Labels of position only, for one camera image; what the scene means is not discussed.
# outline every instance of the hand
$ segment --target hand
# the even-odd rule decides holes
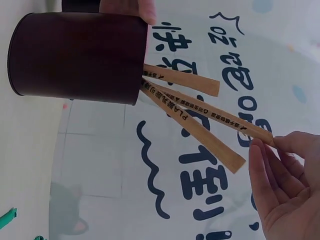
[[[101,0],[100,12],[140,16],[147,24],[156,24],[155,0]]]
[[[275,137],[278,155],[254,139],[249,149],[253,198],[267,240],[320,239],[320,136]],[[302,166],[291,154],[304,159]]]

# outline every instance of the light blue dot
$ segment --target light blue dot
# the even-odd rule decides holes
[[[296,99],[298,99],[300,103],[305,104],[307,102],[307,97],[301,87],[293,85],[292,91],[294,96],[296,97]]]
[[[266,14],[274,7],[274,0],[253,0],[252,9],[259,14]]]

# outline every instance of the green object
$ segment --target green object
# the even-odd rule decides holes
[[[34,240],[46,240],[43,236],[37,236]]]
[[[14,218],[17,217],[17,209],[11,208],[5,215],[0,217],[0,229],[8,225]]]

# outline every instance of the fingernail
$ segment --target fingernail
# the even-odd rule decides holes
[[[149,25],[155,25],[157,23],[157,20],[154,17],[148,17],[146,18],[146,23]]]
[[[280,140],[281,138],[283,138],[283,136],[275,136],[273,139]]]
[[[149,25],[155,25],[157,23],[157,16],[153,11],[147,11],[142,14],[142,18]]]

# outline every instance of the finger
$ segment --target finger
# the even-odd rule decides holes
[[[149,25],[155,25],[157,21],[156,6],[154,0],[138,0],[139,15]]]
[[[101,0],[99,11],[106,14],[138,16],[138,0]]]
[[[105,14],[116,14],[120,13],[120,4],[118,2],[112,2],[110,0],[101,0],[99,12]]]
[[[273,139],[275,145],[281,151],[297,154],[303,159],[316,140],[319,140],[318,135],[301,131],[294,131],[287,136],[276,136]]]
[[[249,176],[254,202],[261,221],[264,221],[279,202],[269,183],[260,147],[254,144],[249,149]]]
[[[263,162],[264,162],[264,168],[266,175],[268,177],[269,183],[271,185],[271,188],[276,195],[278,201],[280,204],[286,203],[290,198],[289,196],[279,187],[277,180],[272,172],[272,169],[270,167],[270,163],[267,157],[266,149],[264,143],[260,139],[253,139],[251,142],[252,145],[257,145],[260,148]]]
[[[291,173],[282,164],[279,158],[271,150],[271,148],[265,145],[265,152],[269,159],[270,167],[275,177],[276,182],[280,188],[288,195],[290,199],[296,197],[305,186],[297,178],[291,175]]]
[[[285,168],[292,176],[298,179],[305,187],[309,187],[309,183],[305,175],[305,167],[294,157],[278,150],[279,157]]]

